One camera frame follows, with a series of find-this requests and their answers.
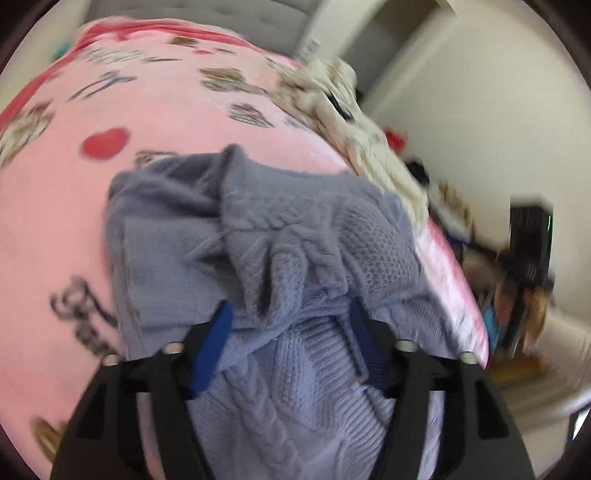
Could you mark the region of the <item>blue knitted hooded cardigan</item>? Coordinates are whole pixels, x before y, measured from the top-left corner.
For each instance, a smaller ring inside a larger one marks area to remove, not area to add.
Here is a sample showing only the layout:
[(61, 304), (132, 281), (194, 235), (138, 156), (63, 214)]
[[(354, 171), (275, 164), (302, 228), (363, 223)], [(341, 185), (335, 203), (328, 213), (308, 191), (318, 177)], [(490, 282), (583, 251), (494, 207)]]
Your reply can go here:
[(459, 350), (398, 196), (349, 173), (253, 162), (232, 145), (113, 179), (106, 245), (129, 356), (235, 309), (188, 406), (218, 479), (365, 479), (393, 402), (366, 385), (349, 302), (426, 351)]

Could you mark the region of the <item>red paper bag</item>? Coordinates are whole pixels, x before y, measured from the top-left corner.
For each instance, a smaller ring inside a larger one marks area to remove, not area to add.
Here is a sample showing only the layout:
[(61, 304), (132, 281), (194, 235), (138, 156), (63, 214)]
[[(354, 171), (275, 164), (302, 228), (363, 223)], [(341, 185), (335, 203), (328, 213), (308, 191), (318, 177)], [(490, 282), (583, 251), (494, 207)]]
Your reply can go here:
[(385, 135), (391, 150), (400, 153), (406, 149), (408, 144), (408, 136), (406, 134), (387, 129)]

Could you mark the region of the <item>cream padded jacket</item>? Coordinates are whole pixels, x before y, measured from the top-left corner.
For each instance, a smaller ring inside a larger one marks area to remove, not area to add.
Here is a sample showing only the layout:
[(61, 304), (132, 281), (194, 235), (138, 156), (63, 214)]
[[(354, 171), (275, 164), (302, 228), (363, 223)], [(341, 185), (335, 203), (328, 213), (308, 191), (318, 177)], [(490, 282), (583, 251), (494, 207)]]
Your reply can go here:
[(334, 58), (297, 68), (276, 64), (274, 69), (280, 81), (270, 93), (273, 103), (328, 141), (356, 175), (397, 194), (414, 231), (421, 232), (429, 218), (427, 194), (391, 150), (384, 131), (356, 102), (353, 67)]

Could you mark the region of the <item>grey upholstered headboard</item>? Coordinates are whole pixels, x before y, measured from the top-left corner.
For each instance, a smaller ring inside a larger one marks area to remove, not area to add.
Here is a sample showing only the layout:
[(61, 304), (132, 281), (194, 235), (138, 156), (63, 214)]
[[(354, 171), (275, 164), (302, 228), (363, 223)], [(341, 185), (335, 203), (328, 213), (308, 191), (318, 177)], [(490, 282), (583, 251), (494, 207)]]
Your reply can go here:
[(321, 5), (320, 0), (96, 0), (85, 20), (190, 21), (232, 30), (263, 49), (293, 55)]

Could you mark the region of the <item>pink bear print blanket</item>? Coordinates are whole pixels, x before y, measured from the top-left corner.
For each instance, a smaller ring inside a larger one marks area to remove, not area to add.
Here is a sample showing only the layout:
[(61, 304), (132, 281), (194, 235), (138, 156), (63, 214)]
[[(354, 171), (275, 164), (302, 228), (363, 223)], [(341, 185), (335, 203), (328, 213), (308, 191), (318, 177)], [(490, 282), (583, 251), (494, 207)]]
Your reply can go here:
[(356, 103), (209, 25), (107, 18), (1, 115), (1, 423), (54, 479), (436, 475), (489, 341), (428, 196)]

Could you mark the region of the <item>teal plush toy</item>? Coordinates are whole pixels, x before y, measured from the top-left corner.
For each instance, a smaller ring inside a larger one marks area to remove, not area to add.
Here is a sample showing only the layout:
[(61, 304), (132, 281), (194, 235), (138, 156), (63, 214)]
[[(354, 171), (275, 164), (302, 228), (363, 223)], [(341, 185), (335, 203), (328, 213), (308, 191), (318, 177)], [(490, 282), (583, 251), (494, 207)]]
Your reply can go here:
[(52, 61), (55, 62), (62, 58), (68, 52), (70, 47), (71, 44), (68, 42), (59, 44), (54, 53), (52, 54)]

